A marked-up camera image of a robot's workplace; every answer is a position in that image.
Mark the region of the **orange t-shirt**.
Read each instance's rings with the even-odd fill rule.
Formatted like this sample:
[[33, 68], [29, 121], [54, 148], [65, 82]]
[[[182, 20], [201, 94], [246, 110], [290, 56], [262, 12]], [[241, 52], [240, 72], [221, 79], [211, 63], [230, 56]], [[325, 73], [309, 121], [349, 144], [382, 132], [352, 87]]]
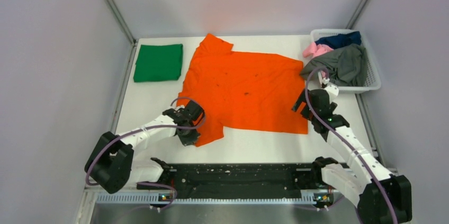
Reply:
[[223, 138], [224, 128], [306, 134], [308, 123], [292, 107], [303, 91], [303, 63], [274, 53], [234, 51], [208, 34], [194, 52], [179, 93], [204, 109], [196, 146]]

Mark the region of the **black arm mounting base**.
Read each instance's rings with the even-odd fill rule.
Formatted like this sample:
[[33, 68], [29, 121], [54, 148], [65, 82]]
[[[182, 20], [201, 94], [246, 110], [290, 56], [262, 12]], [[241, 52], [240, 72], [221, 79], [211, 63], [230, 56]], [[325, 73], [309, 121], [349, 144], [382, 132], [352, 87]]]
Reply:
[[335, 189], [318, 182], [312, 164], [166, 164], [155, 186], [137, 190], [177, 191], [178, 199], [299, 199], [306, 192], [330, 194]]

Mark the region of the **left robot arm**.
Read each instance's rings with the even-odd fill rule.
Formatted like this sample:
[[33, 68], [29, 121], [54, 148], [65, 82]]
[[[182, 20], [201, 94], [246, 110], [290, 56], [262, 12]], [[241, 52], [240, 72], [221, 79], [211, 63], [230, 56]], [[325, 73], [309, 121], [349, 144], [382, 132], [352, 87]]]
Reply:
[[100, 186], [114, 194], [127, 185], [149, 182], [158, 189], [169, 184], [168, 166], [149, 156], [152, 144], [176, 137], [182, 146], [196, 144], [206, 113], [194, 100], [170, 107], [158, 117], [133, 130], [103, 133], [89, 156], [84, 170], [89, 186]]

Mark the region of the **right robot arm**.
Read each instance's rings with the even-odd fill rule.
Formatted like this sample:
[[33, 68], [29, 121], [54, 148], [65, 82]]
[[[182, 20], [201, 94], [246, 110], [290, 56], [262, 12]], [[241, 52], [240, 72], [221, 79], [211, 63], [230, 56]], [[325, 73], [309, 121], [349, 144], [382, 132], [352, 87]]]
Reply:
[[311, 183], [337, 189], [355, 207], [361, 223], [406, 223], [412, 220], [411, 182], [404, 175], [394, 175], [359, 141], [350, 123], [334, 113], [338, 96], [336, 86], [305, 89], [292, 110], [301, 104], [303, 118], [314, 131], [335, 149], [348, 166], [333, 158], [318, 157], [312, 163]]

